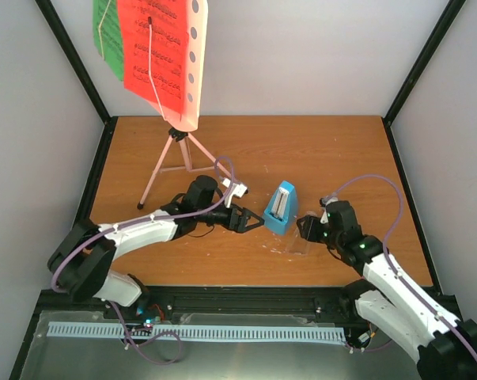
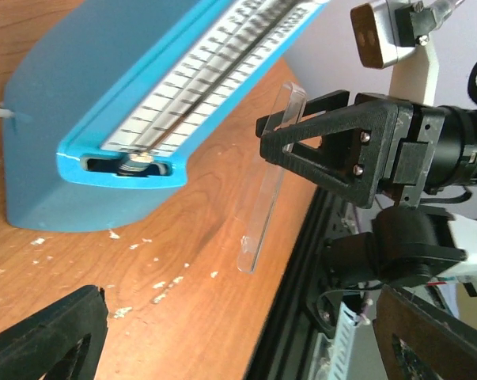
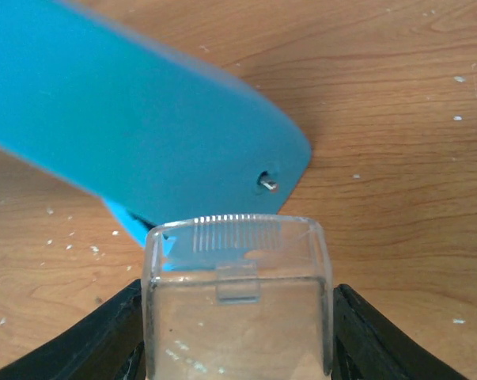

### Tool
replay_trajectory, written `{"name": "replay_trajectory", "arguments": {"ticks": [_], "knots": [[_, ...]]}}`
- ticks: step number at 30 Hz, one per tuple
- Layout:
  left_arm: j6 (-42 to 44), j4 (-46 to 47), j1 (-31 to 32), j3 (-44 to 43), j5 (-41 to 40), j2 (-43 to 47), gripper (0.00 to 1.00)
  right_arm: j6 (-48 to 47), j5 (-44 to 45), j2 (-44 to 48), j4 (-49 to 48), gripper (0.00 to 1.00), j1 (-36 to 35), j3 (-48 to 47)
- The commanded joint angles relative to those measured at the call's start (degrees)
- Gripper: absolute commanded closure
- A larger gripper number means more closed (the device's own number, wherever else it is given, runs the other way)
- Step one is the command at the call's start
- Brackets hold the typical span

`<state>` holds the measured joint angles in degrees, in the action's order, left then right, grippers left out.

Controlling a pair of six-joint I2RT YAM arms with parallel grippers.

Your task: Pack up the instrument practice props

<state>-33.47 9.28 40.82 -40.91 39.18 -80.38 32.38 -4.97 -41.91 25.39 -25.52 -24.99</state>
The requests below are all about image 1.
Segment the clear plastic metronome cover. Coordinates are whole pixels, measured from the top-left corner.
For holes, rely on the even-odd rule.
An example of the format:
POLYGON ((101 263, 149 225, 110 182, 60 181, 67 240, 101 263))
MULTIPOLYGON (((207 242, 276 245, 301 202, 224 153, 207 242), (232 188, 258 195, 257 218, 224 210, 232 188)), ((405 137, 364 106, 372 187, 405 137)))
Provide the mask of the clear plastic metronome cover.
POLYGON ((297 256, 307 256, 311 248, 311 243, 306 241, 298 230, 295 230, 288 240, 286 253, 297 256))

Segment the blue metronome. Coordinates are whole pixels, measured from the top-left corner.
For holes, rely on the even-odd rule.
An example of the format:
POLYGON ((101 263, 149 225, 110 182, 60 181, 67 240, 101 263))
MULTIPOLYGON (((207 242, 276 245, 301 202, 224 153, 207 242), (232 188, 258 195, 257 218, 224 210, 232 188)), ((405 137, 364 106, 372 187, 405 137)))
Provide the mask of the blue metronome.
POLYGON ((284 180, 263 212, 265 227, 274 234, 285 235, 296 220, 298 206, 296 188, 284 180))

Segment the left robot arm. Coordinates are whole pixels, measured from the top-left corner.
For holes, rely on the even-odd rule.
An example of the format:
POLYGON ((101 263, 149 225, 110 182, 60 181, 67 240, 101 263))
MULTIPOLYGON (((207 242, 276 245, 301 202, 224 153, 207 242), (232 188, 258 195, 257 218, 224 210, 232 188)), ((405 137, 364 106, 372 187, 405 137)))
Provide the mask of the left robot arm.
POLYGON ((147 216, 100 225, 82 219, 47 262, 51 287, 74 302, 98 298, 120 305, 132 318, 144 317, 150 308, 147 290, 135 276, 113 271, 112 263, 148 245, 188 236, 200 223, 238 234, 262 226, 261 217, 233 203, 247 193, 241 182, 199 175, 186 192, 147 216))

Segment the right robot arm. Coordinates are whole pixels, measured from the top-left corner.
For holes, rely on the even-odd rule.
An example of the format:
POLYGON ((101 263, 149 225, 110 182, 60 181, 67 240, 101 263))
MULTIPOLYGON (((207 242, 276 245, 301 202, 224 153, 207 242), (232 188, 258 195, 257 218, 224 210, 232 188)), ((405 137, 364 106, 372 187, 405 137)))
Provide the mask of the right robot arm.
POLYGON ((423 379, 477 379, 477 324, 424 291, 381 240, 364 234, 349 202, 331 199, 321 217, 297 220, 303 239, 326 245, 361 278, 346 287, 349 317, 375 325, 406 352, 423 379))

